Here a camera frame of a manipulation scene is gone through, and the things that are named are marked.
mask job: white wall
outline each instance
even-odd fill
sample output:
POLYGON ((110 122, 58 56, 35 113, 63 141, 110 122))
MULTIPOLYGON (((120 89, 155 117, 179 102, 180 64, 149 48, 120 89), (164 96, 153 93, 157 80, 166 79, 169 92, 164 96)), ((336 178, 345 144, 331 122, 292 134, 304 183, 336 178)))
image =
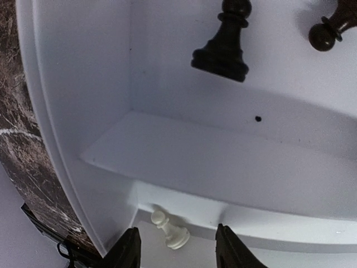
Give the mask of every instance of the white wall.
POLYGON ((0 267, 63 268, 67 261, 20 209, 22 198, 0 166, 0 267))

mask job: white surface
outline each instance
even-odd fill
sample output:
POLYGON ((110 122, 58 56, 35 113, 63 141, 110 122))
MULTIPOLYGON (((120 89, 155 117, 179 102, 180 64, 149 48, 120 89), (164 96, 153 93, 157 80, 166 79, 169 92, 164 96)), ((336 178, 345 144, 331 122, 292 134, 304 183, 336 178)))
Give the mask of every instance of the white surface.
MULTIPOLYGON (((160 231, 154 225, 141 221, 138 228, 142 240, 143 268, 216 267, 213 236, 211 239, 192 236, 185 247, 173 251, 161 243, 160 231)), ((355 267, 357 262, 357 253, 306 254, 256 248, 251 248, 251 251, 269 268, 348 268, 355 267)))
POLYGON ((0 166, 0 267, 66 267, 67 260, 22 212, 22 205, 22 198, 0 166))
POLYGON ((129 110, 129 1, 18 0, 16 7, 41 135, 68 200, 104 256, 135 215, 133 182, 113 179, 78 155, 129 110))
POLYGON ((252 0, 249 27, 241 38, 250 71, 240 84, 190 67, 192 52, 219 28, 221 1, 133 1, 134 109, 234 125, 241 91, 255 89, 357 116, 357 31, 344 33, 343 42, 327 53, 307 40, 308 29, 331 15, 336 4, 252 0))
POLYGON ((131 112, 83 159, 234 204, 315 217, 357 215, 355 161, 218 128, 131 112))
MULTIPOLYGON (((244 232, 259 239, 286 222, 287 241, 302 237, 305 244, 332 243, 330 252, 353 250, 353 229, 345 236, 342 230, 354 226, 357 216, 357 34, 348 31, 344 42, 324 54, 306 40, 334 3, 253 0, 250 26, 242 32, 250 73, 238 84, 190 67, 193 50, 219 27, 220 1, 17 1, 41 134, 69 201, 102 255, 151 200, 145 192, 152 186, 138 179, 212 202, 309 217, 283 221, 280 214, 243 210, 247 226, 257 223, 244 232), (270 227, 255 215, 267 216, 270 227), (327 221, 325 229, 319 227, 327 222, 316 217, 352 222, 327 221), (308 226, 316 232, 310 240, 299 230, 308 226)), ((162 199, 153 204, 173 206, 165 201, 170 190, 160 189, 162 199)), ((199 200, 189 206, 198 209, 199 200)), ((177 209, 170 213, 179 214, 177 209)), ((192 221, 213 217, 199 215, 203 219, 192 221)), ((294 256, 301 263, 319 258, 294 256)))
POLYGON ((139 214, 154 210, 194 236, 210 238, 229 225, 251 247, 313 253, 357 252, 357 222, 319 219, 227 204, 138 182, 139 214))

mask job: marble surface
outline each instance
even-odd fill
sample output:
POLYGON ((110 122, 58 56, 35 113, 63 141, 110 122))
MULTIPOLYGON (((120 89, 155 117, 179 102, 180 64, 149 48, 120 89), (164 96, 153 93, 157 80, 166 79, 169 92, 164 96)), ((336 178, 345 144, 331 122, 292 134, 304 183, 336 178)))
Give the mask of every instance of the marble surface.
POLYGON ((39 221, 99 255, 66 198, 41 138, 21 63, 15 0, 0 1, 0 161, 39 221))

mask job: white pawn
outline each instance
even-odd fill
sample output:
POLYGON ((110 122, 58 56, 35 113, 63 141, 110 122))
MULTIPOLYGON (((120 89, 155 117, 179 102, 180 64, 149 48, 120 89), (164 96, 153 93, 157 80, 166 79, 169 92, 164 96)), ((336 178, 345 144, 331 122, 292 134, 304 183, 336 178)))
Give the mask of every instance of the white pawn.
POLYGON ((157 226, 158 229, 162 229, 165 233, 166 246, 176 250, 182 247, 190 238, 190 233, 185 227, 174 226, 169 222, 169 218, 166 217, 164 212, 157 210, 151 215, 151 221, 157 226))

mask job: black pawn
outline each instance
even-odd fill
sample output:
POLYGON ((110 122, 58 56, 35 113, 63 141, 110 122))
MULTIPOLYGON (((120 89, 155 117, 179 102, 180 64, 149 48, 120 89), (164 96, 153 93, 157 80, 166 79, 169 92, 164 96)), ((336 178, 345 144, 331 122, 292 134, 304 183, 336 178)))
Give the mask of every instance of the black pawn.
POLYGON ((341 34, 357 26, 357 1, 339 0, 335 13, 331 18, 322 17, 322 22, 314 25, 308 39, 318 51, 329 51, 336 40, 342 41, 341 34))
POLYGON ((217 34, 205 47, 194 51, 191 66, 243 82, 249 68, 242 58, 240 31, 248 27, 246 18, 252 4, 249 0, 223 0, 222 10, 218 15, 222 24, 217 34))

